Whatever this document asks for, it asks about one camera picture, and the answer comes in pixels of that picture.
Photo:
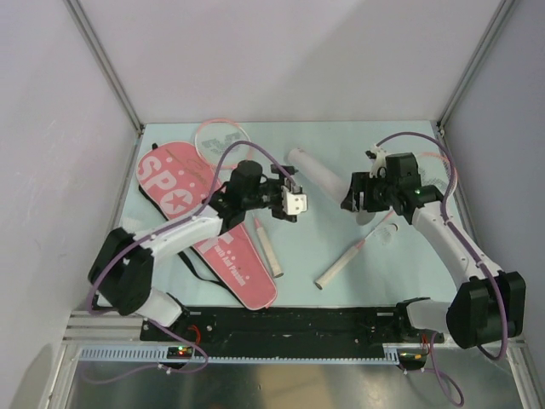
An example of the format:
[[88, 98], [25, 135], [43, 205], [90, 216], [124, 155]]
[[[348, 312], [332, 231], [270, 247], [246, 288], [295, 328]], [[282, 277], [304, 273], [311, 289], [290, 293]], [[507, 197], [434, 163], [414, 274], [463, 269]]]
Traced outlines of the white shuttlecock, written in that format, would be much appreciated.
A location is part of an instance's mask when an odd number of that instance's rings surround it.
[[396, 223], [381, 224], [373, 231], [371, 238], [380, 245], [389, 245], [398, 231]]

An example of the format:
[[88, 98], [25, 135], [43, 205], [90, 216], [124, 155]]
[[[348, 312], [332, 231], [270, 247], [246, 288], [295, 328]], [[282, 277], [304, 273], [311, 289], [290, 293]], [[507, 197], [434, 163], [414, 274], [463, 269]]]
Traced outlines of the translucent shuttlecock tube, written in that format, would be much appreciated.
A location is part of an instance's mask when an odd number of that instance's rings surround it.
[[300, 147], [291, 149], [287, 159], [311, 183], [319, 187], [326, 196], [338, 205], [346, 198], [349, 184], [304, 149]]

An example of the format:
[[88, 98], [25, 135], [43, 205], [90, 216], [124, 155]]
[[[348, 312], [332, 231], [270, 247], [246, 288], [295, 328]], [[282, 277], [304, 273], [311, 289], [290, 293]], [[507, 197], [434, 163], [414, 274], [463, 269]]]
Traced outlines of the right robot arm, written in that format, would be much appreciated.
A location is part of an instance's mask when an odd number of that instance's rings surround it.
[[455, 223], [445, 196], [423, 185], [416, 156], [369, 150], [372, 167], [354, 172], [342, 208], [377, 213], [393, 210], [433, 247], [446, 266], [456, 294], [451, 302], [414, 298], [400, 303], [405, 313], [393, 321], [395, 335], [411, 342], [424, 329], [448, 333], [462, 349], [505, 342], [523, 330], [525, 280], [505, 272]]

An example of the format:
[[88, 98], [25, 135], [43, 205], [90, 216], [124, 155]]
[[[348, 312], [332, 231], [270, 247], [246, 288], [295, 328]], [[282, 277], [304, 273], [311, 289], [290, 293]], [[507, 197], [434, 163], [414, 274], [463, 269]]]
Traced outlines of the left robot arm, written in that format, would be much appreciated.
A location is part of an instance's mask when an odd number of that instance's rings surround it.
[[193, 215], [143, 233], [112, 230], [89, 271], [91, 292], [102, 295], [118, 314], [137, 314], [158, 325], [167, 338], [183, 338], [189, 328], [186, 309], [174, 296], [153, 287], [155, 267], [235, 228], [249, 210], [269, 209], [279, 220], [296, 222], [307, 208], [306, 196], [293, 178], [296, 169], [272, 164], [271, 171], [274, 176], [266, 178], [259, 163], [241, 161]]

